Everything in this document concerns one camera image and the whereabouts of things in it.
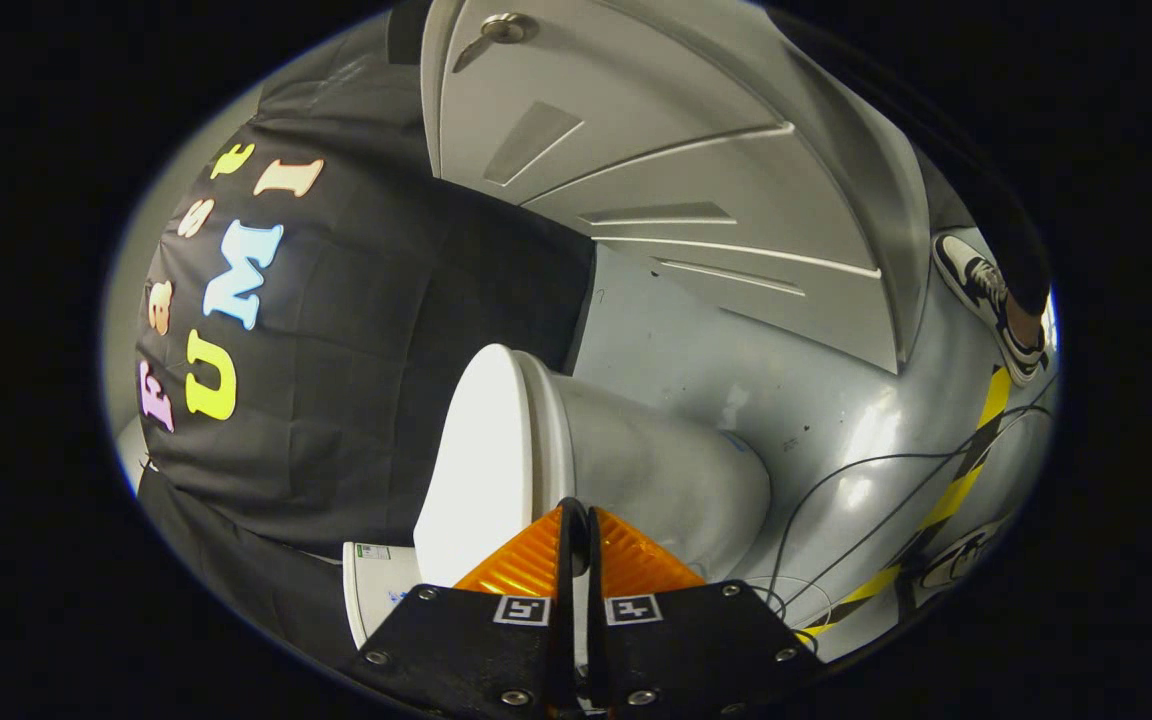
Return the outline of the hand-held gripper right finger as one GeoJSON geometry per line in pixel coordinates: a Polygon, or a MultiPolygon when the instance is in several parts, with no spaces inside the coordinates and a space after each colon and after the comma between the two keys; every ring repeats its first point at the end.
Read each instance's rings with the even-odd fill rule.
{"type": "Polygon", "coordinates": [[[705,582],[613,511],[588,524],[585,687],[608,719],[770,719],[826,674],[746,582],[705,582]]]}

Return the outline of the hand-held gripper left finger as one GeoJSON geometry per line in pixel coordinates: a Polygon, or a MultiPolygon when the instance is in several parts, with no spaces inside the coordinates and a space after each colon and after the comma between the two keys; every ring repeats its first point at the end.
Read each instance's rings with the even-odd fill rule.
{"type": "Polygon", "coordinates": [[[540,550],[539,594],[416,584],[343,673],[435,719],[576,719],[577,541],[579,502],[563,498],[484,566],[540,550]]]}

